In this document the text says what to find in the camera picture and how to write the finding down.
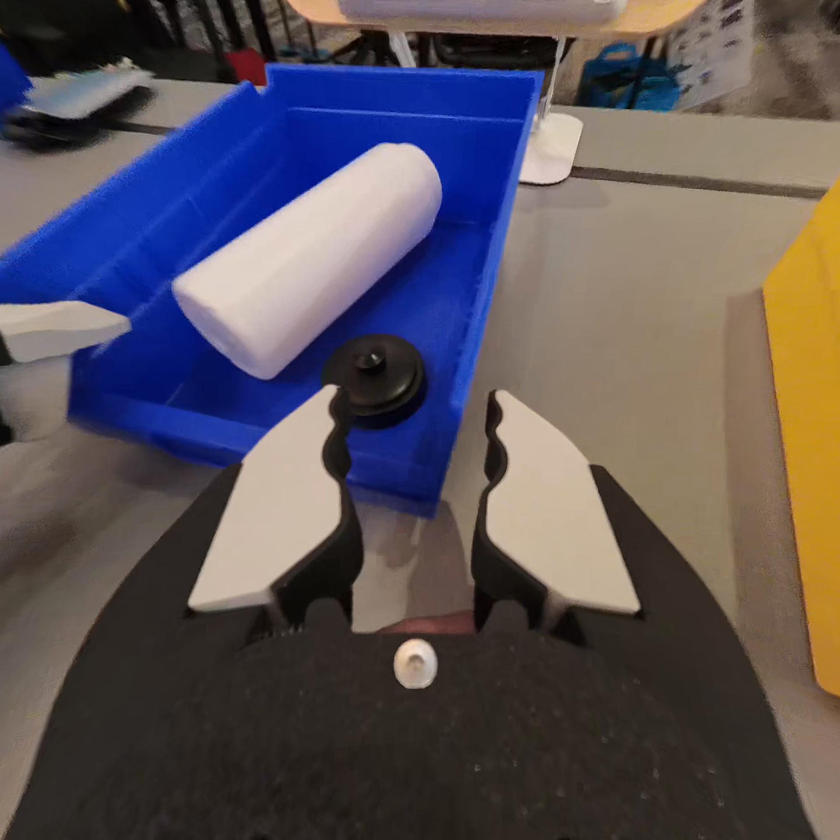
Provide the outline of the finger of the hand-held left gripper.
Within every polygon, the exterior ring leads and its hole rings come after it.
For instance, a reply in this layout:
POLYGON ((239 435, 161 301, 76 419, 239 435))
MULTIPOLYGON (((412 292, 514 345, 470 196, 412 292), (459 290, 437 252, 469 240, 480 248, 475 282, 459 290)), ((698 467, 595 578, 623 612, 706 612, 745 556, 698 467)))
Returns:
POLYGON ((1 306, 1 363, 70 356, 130 332, 131 321, 84 301, 1 306))

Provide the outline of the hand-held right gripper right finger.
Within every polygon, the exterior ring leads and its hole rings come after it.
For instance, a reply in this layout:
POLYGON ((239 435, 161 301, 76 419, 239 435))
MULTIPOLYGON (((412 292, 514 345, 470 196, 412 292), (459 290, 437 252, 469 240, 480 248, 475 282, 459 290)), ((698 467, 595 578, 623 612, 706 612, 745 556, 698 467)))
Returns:
POLYGON ((474 622, 513 602, 531 629, 573 608, 639 618, 643 607, 590 460, 508 391, 488 395, 486 486, 471 548, 474 622))

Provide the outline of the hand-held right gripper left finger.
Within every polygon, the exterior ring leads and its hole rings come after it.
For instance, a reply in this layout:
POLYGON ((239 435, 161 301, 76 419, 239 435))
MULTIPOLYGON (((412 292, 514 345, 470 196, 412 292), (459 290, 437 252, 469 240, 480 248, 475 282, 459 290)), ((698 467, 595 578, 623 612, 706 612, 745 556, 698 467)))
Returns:
POLYGON ((241 462, 189 609, 262 606, 303 623, 312 603, 334 599, 352 621, 364 546, 346 481, 349 429, 346 392, 325 385, 258 441, 241 462))

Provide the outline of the black bottle lid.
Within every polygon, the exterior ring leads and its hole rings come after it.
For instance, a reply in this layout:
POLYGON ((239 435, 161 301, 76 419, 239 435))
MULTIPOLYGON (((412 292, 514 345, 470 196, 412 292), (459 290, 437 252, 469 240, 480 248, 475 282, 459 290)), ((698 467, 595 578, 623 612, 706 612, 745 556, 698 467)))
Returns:
POLYGON ((353 425, 365 429, 404 422, 427 391, 419 350, 392 333, 366 333, 339 346, 322 367, 321 383, 343 391, 353 425))

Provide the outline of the white plastic bottle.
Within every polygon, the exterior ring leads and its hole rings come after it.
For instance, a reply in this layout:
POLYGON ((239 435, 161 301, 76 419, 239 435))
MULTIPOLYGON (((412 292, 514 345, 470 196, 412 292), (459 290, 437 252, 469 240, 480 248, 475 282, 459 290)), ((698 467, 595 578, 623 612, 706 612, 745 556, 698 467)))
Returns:
POLYGON ((430 234, 431 158, 380 143, 177 277, 172 292, 217 352, 276 377, 430 234))

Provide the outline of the blue plastic bin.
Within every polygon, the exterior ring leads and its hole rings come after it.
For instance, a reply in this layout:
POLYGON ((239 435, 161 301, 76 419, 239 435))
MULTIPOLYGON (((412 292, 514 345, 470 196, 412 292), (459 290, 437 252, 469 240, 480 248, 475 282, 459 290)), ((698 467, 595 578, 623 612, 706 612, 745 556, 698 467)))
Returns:
POLYGON ((349 435, 349 483, 431 518, 441 498, 503 249, 539 82, 516 71, 277 65, 169 133, 2 254, 2 303, 79 298, 133 330, 73 364, 70 420, 226 467, 320 387, 331 352, 366 333, 419 351, 423 404, 349 435), (434 163, 429 236, 275 380, 258 381, 187 321, 173 279, 380 143, 434 163))

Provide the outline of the grey flat tray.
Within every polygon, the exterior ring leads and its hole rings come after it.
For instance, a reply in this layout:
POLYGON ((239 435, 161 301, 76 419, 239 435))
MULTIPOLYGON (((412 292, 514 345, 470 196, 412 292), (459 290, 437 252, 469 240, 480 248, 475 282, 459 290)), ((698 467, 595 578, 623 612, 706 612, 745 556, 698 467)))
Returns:
POLYGON ((31 152, 78 149, 100 138, 119 116, 151 97, 155 74, 128 58, 96 69, 28 78, 2 106, 2 141, 31 152))

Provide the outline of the yellow plastic bin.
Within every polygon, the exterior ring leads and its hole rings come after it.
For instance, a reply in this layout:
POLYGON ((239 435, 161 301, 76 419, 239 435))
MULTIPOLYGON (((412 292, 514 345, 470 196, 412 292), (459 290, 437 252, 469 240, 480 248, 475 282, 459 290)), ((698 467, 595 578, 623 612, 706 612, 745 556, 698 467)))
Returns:
POLYGON ((763 283, 816 683, 839 695, 839 183, 763 283))

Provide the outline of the instruction sheet on wooden stand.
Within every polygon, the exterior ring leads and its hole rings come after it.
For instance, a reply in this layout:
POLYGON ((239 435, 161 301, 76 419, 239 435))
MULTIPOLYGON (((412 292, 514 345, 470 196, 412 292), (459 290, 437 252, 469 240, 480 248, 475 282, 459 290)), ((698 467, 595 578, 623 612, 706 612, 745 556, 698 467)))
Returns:
POLYGON ((538 36, 558 43, 548 89, 533 119, 519 181, 554 186, 570 175, 583 123, 552 112, 553 90, 565 44, 572 39, 608 36, 638 41, 668 34, 695 13, 701 1, 292 1, 303 18, 334 27, 376 29, 399 44, 398 60, 407 58, 407 32, 451 35, 538 36))

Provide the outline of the blue bag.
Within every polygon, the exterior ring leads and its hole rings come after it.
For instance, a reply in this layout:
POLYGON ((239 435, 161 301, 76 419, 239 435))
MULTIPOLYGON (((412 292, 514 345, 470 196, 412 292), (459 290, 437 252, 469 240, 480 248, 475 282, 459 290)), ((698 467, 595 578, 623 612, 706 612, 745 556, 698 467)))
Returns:
POLYGON ((676 74, 666 59, 641 56, 635 45, 609 45, 583 65, 574 105, 583 108, 670 112, 679 100, 676 74))

